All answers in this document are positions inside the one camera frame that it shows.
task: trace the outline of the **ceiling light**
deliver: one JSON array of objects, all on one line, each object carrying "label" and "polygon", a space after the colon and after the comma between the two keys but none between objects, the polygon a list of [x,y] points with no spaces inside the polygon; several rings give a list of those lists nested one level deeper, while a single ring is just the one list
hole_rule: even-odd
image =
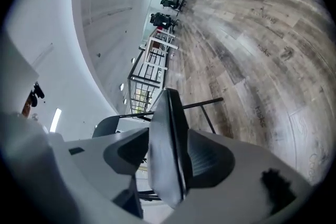
[{"label": "ceiling light", "polygon": [[56,112],[55,112],[55,115],[54,115],[54,118],[53,118],[53,121],[52,121],[51,127],[50,127],[50,131],[53,132],[53,133],[55,133],[55,131],[56,131],[56,126],[57,126],[59,117],[61,116],[61,112],[62,112],[61,109],[56,109]]}]

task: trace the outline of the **wooden panel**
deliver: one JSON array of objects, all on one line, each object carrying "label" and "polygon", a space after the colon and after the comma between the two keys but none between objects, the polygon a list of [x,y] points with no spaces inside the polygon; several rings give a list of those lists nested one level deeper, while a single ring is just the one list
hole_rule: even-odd
[{"label": "wooden panel", "polygon": [[[322,0],[188,0],[166,86],[215,130],[265,147],[310,182],[336,145],[336,27]],[[199,109],[190,125],[209,130]]]}]

